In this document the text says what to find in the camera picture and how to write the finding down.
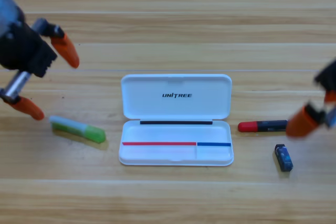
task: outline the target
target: red marker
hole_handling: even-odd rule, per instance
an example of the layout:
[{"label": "red marker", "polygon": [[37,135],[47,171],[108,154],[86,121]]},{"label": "red marker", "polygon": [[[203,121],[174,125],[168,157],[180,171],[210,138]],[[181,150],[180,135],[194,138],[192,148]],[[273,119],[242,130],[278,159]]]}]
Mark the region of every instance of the red marker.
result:
[{"label": "red marker", "polygon": [[241,122],[238,124],[238,130],[240,132],[275,132],[285,131],[286,126],[287,120]]}]

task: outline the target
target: open white case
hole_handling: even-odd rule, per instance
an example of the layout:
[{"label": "open white case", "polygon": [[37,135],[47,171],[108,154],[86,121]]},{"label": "open white case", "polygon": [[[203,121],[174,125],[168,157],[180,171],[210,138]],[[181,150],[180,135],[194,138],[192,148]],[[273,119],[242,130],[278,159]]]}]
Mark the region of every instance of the open white case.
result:
[{"label": "open white case", "polygon": [[234,160],[225,74],[130,74],[121,80],[125,165],[227,166]]}]

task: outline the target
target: wooden table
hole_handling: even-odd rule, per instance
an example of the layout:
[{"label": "wooden table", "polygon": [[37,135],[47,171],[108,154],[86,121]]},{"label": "wooden table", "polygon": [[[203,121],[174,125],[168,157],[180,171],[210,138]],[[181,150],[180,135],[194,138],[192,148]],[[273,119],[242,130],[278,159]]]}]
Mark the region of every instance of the wooden table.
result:
[{"label": "wooden table", "polygon": [[[22,95],[46,113],[102,127],[97,145],[54,134],[0,106],[0,222],[336,223],[335,131],[293,141],[241,134],[249,120],[287,119],[336,55],[336,0],[16,0],[31,24],[44,16],[76,43]],[[225,73],[233,80],[235,161],[229,167],[121,165],[120,79],[130,73]],[[13,73],[0,71],[0,86]],[[294,168],[274,156],[284,143]]]}]

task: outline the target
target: blue line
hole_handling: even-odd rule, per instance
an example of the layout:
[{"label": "blue line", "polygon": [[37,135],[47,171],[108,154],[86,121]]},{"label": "blue line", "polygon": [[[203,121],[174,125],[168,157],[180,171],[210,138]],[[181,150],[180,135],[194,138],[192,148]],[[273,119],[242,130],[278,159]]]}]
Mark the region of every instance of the blue line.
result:
[{"label": "blue line", "polygon": [[198,142],[197,146],[227,146],[227,147],[230,147],[231,143],[206,143],[206,142]]}]

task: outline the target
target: green glue stick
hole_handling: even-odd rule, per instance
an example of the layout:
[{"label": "green glue stick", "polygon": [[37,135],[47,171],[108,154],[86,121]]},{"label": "green glue stick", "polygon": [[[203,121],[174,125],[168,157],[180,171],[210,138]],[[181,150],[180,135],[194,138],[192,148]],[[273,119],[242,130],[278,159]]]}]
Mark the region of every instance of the green glue stick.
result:
[{"label": "green glue stick", "polygon": [[106,139],[105,131],[92,125],[76,122],[56,115],[52,115],[49,120],[51,127],[55,130],[79,135],[96,143],[102,143]]}]

